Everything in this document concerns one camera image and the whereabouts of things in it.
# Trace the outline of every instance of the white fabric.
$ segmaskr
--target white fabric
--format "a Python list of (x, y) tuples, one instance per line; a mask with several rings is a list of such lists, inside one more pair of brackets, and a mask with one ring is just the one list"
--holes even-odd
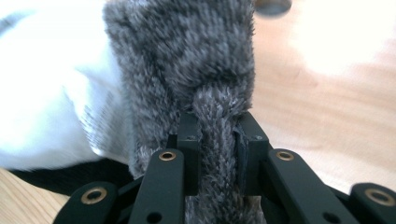
[(0, 0), (0, 18), (27, 12), (0, 34), (0, 167), (61, 168), (98, 160), (94, 151), (126, 162), (120, 69), (102, 7)]

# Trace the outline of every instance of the furry object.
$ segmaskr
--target furry object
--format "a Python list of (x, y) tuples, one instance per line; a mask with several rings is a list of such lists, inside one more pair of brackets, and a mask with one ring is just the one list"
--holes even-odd
[(123, 73), (130, 170), (175, 133), (180, 111), (200, 126), (202, 179), (187, 223), (263, 223), (259, 199), (236, 186), (233, 131), (251, 104), (253, 5), (248, 0), (120, 0), (105, 7)]

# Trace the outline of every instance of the light wood floor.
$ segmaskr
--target light wood floor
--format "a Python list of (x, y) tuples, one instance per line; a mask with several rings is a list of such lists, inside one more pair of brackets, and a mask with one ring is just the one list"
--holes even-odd
[[(396, 190), (396, 1), (296, 0), (255, 17), (252, 114), (322, 180)], [(0, 171), (0, 223), (51, 223), (66, 197)]]

